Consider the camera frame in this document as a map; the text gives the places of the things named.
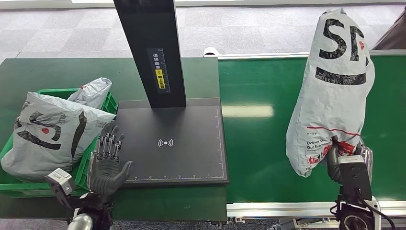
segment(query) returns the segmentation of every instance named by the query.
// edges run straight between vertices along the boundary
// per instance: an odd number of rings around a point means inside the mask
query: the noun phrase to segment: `green table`
[[[380,201],[406,200],[406,56],[373,56],[376,80],[368,97],[363,138],[374,150],[373,194]],[[285,156],[285,133],[303,78],[306,58],[185,58],[187,97],[206,97],[220,78],[230,184],[224,187],[125,189],[116,198],[117,219],[224,220],[227,203],[331,202],[338,185],[323,166],[309,178],[295,174]],[[7,59],[0,66],[0,146],[12,131],[27,91],[77,87],[97,77],[113,81],[117,100],[142,100],[145,93],[130,58]],[[50,198],[0,196],[0,217],[62,218]],[[52,212],[28,204],[47,205]]]

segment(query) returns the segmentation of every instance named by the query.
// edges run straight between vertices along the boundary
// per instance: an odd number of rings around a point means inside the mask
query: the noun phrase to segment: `black bag stripe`
[[[32,135],[30,132],[24,130],[21,132],[17,133],[18,136],[22,137],[23,139],[32,142],[36,145],[45,147],[47,149],[51,149],[51,150],[59,150],[61,148],[60,144],[51,144],[45,141],[40,140],[39,138],[37,138],[36,136]]]
[[[85,131],[86,128],[86,123],[87,123],[87,118],[85,117],[84,111],[79,114],[79,125],[76,128],[75,135],[73,136],[72,140],[72,148],[70,150],[70,154],[72,155],[72,158],[75,156],[76,148],[78,147],[80,138],[83,135],[83,132]]]
[[[330,73],[324,69],[321,69],[320,67],[316,68],[316,78],[337,85],[362,85],[366,81],[365,73],[356,75],[341,75]]]

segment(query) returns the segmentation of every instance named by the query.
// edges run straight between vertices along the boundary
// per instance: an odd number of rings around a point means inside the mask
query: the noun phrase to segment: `plastic mailer bag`
[[[98,78],[83,85],[68,98],[68,101],[101,109],[111,85],[112,81],[108,78]]]
[[[56,168],[69,171],[115,115],[65,99],[27,94],[13,132],[13,148],[1,159],[5,172],[40,180]]]
[[[322,14],[286,133],[286,155],[297,174],[310,175],[331,148],[332,137],[337,137],[340,155],[354,153],[374,78],[357,24],[342,9]]]

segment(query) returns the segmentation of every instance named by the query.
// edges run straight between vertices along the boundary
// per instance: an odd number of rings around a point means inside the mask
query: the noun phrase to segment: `robotic hand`
[[[339,145],[327,154],[327,172],[330,178],[341,184],[336,205],[330,212],[340,222],[339,230],[380,230],[381,216],[393,222],[382,212],[371,192],[372,150],[360,143],[354,155],[340,156]]]
[[[90,157],[87,185],[90,193],[74,197],[70,194],[76,185],[72,176],[58,168],[45,179],[58,201],[76,209],[68,230],[109,230],[113,224],[112,195],[130,175],[132,161],[120,170],[119,152],[124,135],[117,137],[118,126],[107,124],[101,132],[95,150]]]
[[[120,170],[119,152],[124,134],[117,137],[115,122],[106,125],[97,139],[96,148],[90,157],[87,185],[92,193],[110,196],[124,184],[130,175],[132,161]]]

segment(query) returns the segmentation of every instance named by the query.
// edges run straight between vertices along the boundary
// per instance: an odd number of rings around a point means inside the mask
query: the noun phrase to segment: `cable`
[[[68,225],[70,224],[70,213],[70,208],[68,208],[66,211],[66,222],[68,223]]]
[[[373,208],[372,206],[370,206],[370,205],[364,200],[364,198],[362,198],[361,192],[360,192],[359,189],[357,189],[357,195],[358,195],[358,198],[360,199],[360,201],[362,202],[362,204],[364,204],[366,207],[368,207],[371,211],[373,211],[373,212],[375,212],[375,213],[381,215],[381,217],[385,218],[385,219],[389,222],[389,224],[391,225],[391,230],[395,230],[395,224],[393,223],[393,221],[392,221],[387,215],[385,215],[384,213],[382,213],[382,212],[376,210],[375,208]]]
[[[337,212],[333,212],[333,209],[335,207],[337,207],[337,204],[330,208],[330,213],[333,214],[334,216],[337,215]]]

